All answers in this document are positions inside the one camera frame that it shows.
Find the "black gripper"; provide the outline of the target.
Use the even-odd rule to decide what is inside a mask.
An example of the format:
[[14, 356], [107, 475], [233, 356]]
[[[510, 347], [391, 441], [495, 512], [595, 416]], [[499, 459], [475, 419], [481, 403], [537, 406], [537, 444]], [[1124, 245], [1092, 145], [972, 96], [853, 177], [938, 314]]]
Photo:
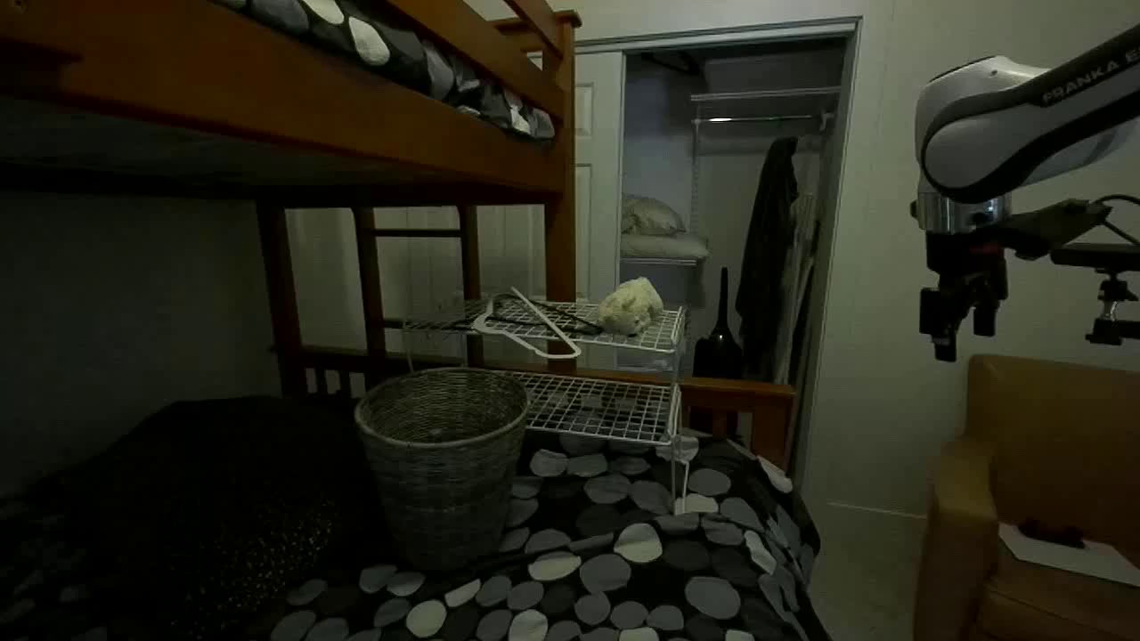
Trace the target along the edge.
[[930, 336], [941, 365], [955, 365], [962, 321], [972, 321], [982, 339], [997, 336], [997, 309], [1008, 298], [1005, 245], [992, 233], [930, 235], [928, 266], [938, 285], [921, 291], [921, 330]]

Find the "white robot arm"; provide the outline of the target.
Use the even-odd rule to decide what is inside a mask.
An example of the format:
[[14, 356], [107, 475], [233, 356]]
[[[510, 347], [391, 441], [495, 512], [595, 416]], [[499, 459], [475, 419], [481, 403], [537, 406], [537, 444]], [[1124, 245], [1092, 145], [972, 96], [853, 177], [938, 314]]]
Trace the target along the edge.
[[1005, 258], [1100, 276], [1100, 314], [1092, 341], [1124, 347], [1135, 336], [1115, 314], [1135, 291], [1135, 240], [1087, 244], [1109, 228], [1115, 197], [1061, 200], [1014, 213], [1024, 185], [1099, 165], [1135, 139], [1140, 119], [1140, 25], [1054, 69], [992, 53], [941, 70], [915, 99], [915, 200], [912, 216], [928, 235], [932, 288], [921, 291], [921, 330], [932, 356], [960, 359], [960, 327], [997, 330], [1008, 298]]

